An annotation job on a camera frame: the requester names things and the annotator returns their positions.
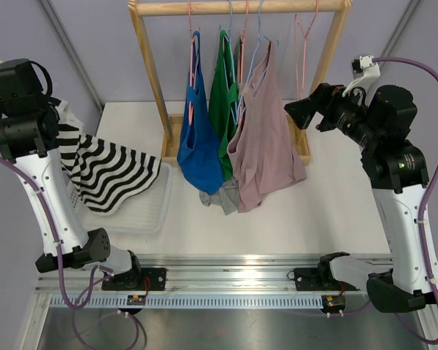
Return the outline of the pink hanger of striped top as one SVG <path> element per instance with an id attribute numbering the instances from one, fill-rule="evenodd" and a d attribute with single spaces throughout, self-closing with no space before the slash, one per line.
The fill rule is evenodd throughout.
<path id="1" fill-rule="evenodd" d="M 299 13 L 296 13 L 293 18 L 293 38 L 296 55 L 301 54 L 300 58 L 296 58 L 296 94 L 298 99 L 304 98 L 307 67 L 307 42 L 311 29 L 318 17 L 319 6 L 320 1 L 315 0 L 315 12 L 310 24 L 306 28 L 302 25 Z"/>

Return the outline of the blue hanger of green top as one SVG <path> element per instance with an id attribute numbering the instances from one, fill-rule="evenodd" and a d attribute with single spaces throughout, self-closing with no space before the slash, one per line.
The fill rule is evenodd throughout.
<path id="1" fill-rule="evenodd" d="M 219 36 L 219 86 L 220 97 L 224 99 L 222 110 L 226 110 L 226 95 L 229 93 L 232 85 L 237 82 L 236 65 L 234 62 L 234 53 L 231 47 L 231 27 L 233 17 L 232 1 L 228 1 L 229 8 L 229 25 L 228 30 L 220 26 Z"/>

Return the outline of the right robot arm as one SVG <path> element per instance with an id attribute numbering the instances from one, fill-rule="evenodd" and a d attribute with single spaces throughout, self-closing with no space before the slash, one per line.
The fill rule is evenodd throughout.
<path id="1" fill-rule="evenodd" d="M 285 111 L 300 129 L 321 114 L 319 131 L 337 129 L 361 148 L 362 168 L 392 256 L 392 268 L 384 269 L 346 252 L 324 255 L 318 263 L 319 285 L 350 285 L 383 313 L 403 314 L 438 303 L 438 264 L 427 213 L 420 207 L 429 175 L 423 153 L 407 138 L 417 113 L 411 92 L 384 85 L 366 102 L 362 87 L 322 83 L 309 97 L 286 104 Z"/>

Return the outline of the blue hanger of mauve top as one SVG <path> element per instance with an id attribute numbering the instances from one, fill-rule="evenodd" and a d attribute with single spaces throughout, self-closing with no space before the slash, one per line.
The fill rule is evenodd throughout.
<path id="1" fill-rule="evenodd" d="M 256 60 L 256 55 L 257 55 L 258 49 L 260 48 L 263 40 L 267 40 L 268 42 L 271 42 L 271 40 L 267 36 L 262 34 L 261 13 L 262 13 L 262 8 L 264 5 L 264 2 L 265 2 L 264 0 L 259 1 L 259 6 L 258 6 L 258 38 L 257 38 L 257 43 L 255 46 L 255 49 L 254 49 L 252 57 L 251 57 L 247 77 L 246 77 L 245 82 L 239 86 L 239 100 L 238 100 L 237 107 L 236 107 L 236 116 L 234 118 L 235 126 L 239 126 L 240 122 L 242 121 L 242 117 L 245 115 L 246 106 L 245 106 L 245 98 L 244 98 L 243 89 L 251 81 L 251 77 L 253 75 L 253 70 L 256 67 L 255 60 Z"/>

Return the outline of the green tank top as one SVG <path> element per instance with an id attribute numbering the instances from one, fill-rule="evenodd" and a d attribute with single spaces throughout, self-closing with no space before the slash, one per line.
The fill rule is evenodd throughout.
<path id="1" fill-rule="evenodd" d="M 218 157 L 225 182 L 233 176 L 233 167 L 227 148 L 237 131 L 238 99 L 234 55 L 227 32 L 221 30 L 215 73 L 210 90 L 208 116 L 220 140 Z"/>

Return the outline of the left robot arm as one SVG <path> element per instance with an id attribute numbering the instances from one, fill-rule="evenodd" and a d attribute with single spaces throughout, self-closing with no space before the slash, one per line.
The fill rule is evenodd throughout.
<path id="1" fill-rule="evenodd" d="M 135 254 L 111 245 L 105 229 L 87 231 L 69 199 L 58 151 L 58 99 L 45 67 L 26 58 L 0 60 L 0 161 L 20 179 L 43 240 L 40 273 L 100 264 L 105 290 L 143 283 Z"/>

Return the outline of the black white striped tank top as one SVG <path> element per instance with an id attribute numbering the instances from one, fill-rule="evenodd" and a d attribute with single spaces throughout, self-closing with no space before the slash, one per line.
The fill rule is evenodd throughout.
<path id="1" fill-rule="evenodd" d="M 82 203 L 99 216 L 113 215 L 158 178 L 161 159 L 87 134 L 66 101 L 56 105 L 61 167 Z"/>

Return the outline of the grey tank top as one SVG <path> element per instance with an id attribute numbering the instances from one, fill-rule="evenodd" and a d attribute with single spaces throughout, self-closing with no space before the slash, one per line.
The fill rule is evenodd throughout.
<path id="1" fill-rule="evenodd" d="M 207 192 L 200 191 L 199 199 L 204 206 L 219 206 L 222 208 L 225 215 L 230 215 L 238 211 L 239 207 L 239 183 L 232 176 L 229 180 L 223 183 L 219 190 L 212 195 Z"/>

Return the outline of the mauve pink tank top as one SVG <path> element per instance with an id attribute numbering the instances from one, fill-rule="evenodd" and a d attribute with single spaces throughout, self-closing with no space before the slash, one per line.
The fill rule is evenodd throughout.
<path id="1" fill-rule="evenodd" d="M 307 178 L 278 87 L 276 49 L 276 43 L 268 43 L 266 55 L 243 89 L 245 115 L 227 148 L 239 183 L 239 213 L 259 207 L 269 193 Z"/>

